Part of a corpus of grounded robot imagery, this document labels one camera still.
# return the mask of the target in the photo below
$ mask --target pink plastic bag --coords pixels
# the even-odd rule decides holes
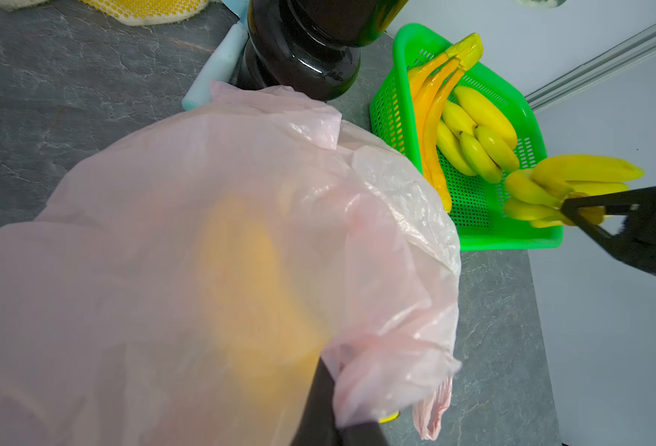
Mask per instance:
[[[290,88],[213,97],[0,228],[0,443],[286,445],[319,355],[340,427],[448,405],[459,239],[435,190]]]

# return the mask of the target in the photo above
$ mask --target yellow banana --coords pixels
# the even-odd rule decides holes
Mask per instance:
[[[496,131],[511,150],[517,147],[517,132],[509,119],[484,95],[473,88],[460,85],[454,89],[454,97],[476,123]]]
[[[484,181],[497,184],[502,180],[502,169],[494,164],[476,138],[465,132],[461,132],[459,145],[462,147],[462,153],[466,162],[479,176],[484,178]]]
[[[464,70],[457,69],[452,73],[449,80],[440,87],[434,98],[434,102],[430,106],[430,110],[427,112],[427,120],[424,127],[423,143],[427,168],[430,171],[430,177],[432,179],[430,184],[440,194],[442,206],[448,213],[452,211],[452,197],[449,195],[447,180],[444,177],[442,166],[440,166],[440,159],[437,157],[437,130],[444,103],[447,102],[449,94],[462,76],[464,76]]]
[[[531,220],[529,221],[531,227],[552,227],[552,226],[563,226],[564,222],[561,219],[554,217],[544,217],[543,219]]]
[[[449,59],[449,56],[446,53],[440,53],[426,64],[407,70],[407,80],[410,83],[410,94],[413,99],[415,99],[415,96],[419,93],[427,76],[429,76],[432,71],[436,70],[437,67],[447,62],[447,59]]]
[[[425,158],[426,154],[424,151],[424,121],[427,119],[427,112],[430,111],[430,106],[434,101],[434,97],[437,94],[437,91],[440,89],[442,82],[449,76],[452,71],[459,65],[457,60],[449,61],[444,65],[437,73],[432,74],[427,78],[426,84],[422,86],[419,93],[412,102],[414,115],[415,115],[415,130],[417,131],[417,143],[419,145],[419,157],[420,157],[420,168],[422,169],[422,175],[427,179],[430,184],[432,184],[432,178],[430,176],[430,170],[426,168],[427,159]]]
[[[484,147],[486,154],[503,171],[509,173],[519,170],[519,158],[514,155],[511,148],[507,146],[507,143],[494,130],[485,126],[477,126],[475,128],[475,137],[482,147]]]
[[[472,33],[450,46],[444,53],[436,55],[426,64],[407,70],[407,80],[410,84],[410,94],[412,95],[412,98],[415,99],[415,96],[419,93],[427,76],[429,76],[432,71],[435,71],[440,65],[447,62],[448,59],[453,57],[456,58],[458,60],[458,66],[454,68],[461,68],[467,71],[479,62],[479,59],[482,58],[483,52],[482,39],[479,37],[479,34]]]
[[[572,192],[569,194],[569,198],[582,198],[582,197],[587,197],[589,196],[587,193],[584,192]],[[594,224],[594,225],[600,225],[603,223],[603,220],[605,219],[606,215],[606,208],[605,206],[593,206],[591,208],[579,208],[579,214],[581,214],[581,217],[586,219],[586,221]],[[566,217],[564,214],[561,214],[561,220],[564,222],[565,225],[568,226],[575,226],[576,224],[571,221],[568,217]]]
[[[459,132],[465,132],[470,136],[475,135],[476,122],[454,102],[448,101],[444,104],[442,119],[457,138],[459,138]]]
[[[567,181],[617,183],[642,177],[643,170],[626,160],[600,155],[558,155],[542,160],[531,179],[559,199],[575,191]]]
[[[447,124],[440,120],[437,123],[437,147],[447,161],[460,173],[467,176],[476,176],[473,168],[469,167],[459,146],[459,139],[447,128]]]
[[[393,420],[397,420],[397,417],[400,416],[400,412],[395,412],[394,414],[390,415],[389,417],[385,417],[382,420],[377,420],[378,423],[390,423]]]
[[[504,188],[517,200],[531,204],[543,204],[553,208],[560,208],[561,201],[549,195],[540,185],[530,178],[533,169],[523,169],[513,172],[504,180]]]
[[[600,181],[567,181],[566,183],[570,184],[576,192],[584,192],[589,195],[606,195],[628,190],[626,183],[601,183]]]
[[[542,204],[531,204],[512,197],[504,203],[504,213],[515,220],[538,220],[558,215],[559,211]]]
[[[252,402],[252,417],[273,423],[286,395],[310,387],[331,333],[297,294],[255,204],[227,196],[200,231],[199,316],[220,346],[217,360],[225,362],[237,397]]]

